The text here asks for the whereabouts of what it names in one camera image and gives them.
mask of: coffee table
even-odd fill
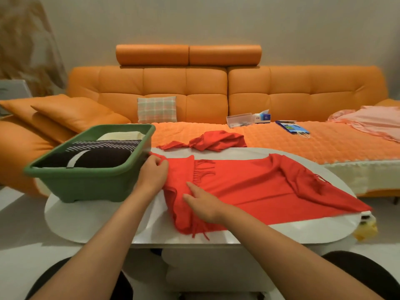
[[[286,155],[320,175],[332,185],[355,196],[351,189],[328,169],[308,159],[284,151],[266,148],[228,148],[222,152],[196,151],[189,148],[152,152],[168,158],[188,157],[211,160],[250,160],[269,154]],[[49,228],[58,236],[86,243],[112,216],[121,203],[78,201],[63,203],[53,194],[45,207]],[[319,254],[331,250],[348,250],[354,243],[352,232],[361,214],[322,218],[271,225],[272,228],[306,244]],[[132,240],[134,248],[163,248],[163,260],[170,266],[168,283],[179,290],[191,291],[268,291],[271,282],[257,262],[228,231],[182,235],[176,231],[161,191],[148,207],[138,232]]]

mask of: black pants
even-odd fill
[[[400,285],[383,267],[359,254],[336,251],[323,258],[344,270],[349,275],[372,289],[385,300],[400,299]],[[35,282],[26,300],[30,299],[70,258],[57,262]],[[132,300],[133,290],[121,272],[110,300]]]

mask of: pink ruffled fabric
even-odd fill
[[[356,130],[400,142],[400,108],[396,106],[362,106],[360,110],[341,110],[328,122],[345,123]]]

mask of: orange leather pillow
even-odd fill
[[[84,97],[36,101],[31,105],[41,114],[78,133],[99,124],[130,123],[128,118]]]
[[[375,106],[398,106],[400,107],[400,101],[393,100],[393,99],[385,99],[377,104]]]
[[[70,99],[66,95],[54,95],[48,97],[4,100],[0,101],[0,105],[14,116],[35,127],[54,141],[57,141],[58,143],[64,143],[75,136],[76,133],[38,113],[31,107],[32,103],[36,103],[38,101],[47,103],[48,101],[57,101],[58,99],[63,98]]]

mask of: red fabric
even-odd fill
[[[256,160],[195,160],[190,156],[168,161],[164,195],[175,227],[182,234],[225,229],[193,214],[182,198],[191,193],[186,181],[268,225],[371,210],[356,197],[279,154]]]
[[[213,150],[220,152],[229,147],[247,147],[247,145],[244,141],[244,136],[241,134],[228,133],[224,130],[213,130],[206,131],[198,138],[190,140],[189,144],[172,141],[166,145],[157,146],[157,148],[162,150],[181,147],[196,148],[199,151]]]

